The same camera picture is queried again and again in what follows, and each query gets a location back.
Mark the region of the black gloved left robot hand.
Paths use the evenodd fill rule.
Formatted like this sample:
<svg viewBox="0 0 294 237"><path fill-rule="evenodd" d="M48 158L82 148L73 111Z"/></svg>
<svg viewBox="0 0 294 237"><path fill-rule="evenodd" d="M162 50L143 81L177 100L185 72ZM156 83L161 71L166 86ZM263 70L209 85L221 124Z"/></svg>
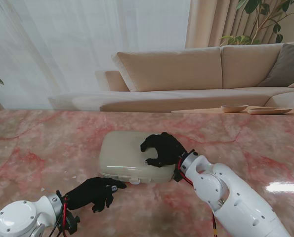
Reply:
<svg viewBox="0 0 294 237"><path fill-rule="evenodd" d="M93 203L93 213L101 212L105 207L109 208L112 204L113 193L126 187L126 184L122 181L112 178L89 178L65 195L68 199L67 208L77 210Z"/></svg>

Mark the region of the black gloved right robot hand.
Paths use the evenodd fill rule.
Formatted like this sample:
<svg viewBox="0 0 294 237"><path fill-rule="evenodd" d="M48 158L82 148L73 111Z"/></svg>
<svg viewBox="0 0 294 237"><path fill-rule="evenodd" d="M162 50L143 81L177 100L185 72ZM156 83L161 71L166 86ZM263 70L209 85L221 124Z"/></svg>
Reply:
<svg viewBox="0 0 294 237"><path fill-rule="evenodd" d="M141 152L145 152L149 148L154 148L158 156L157 158L148 158L145 162L154 167L177 164L188 153L174 136L166 132L152 134L140 145Z"/></svg>

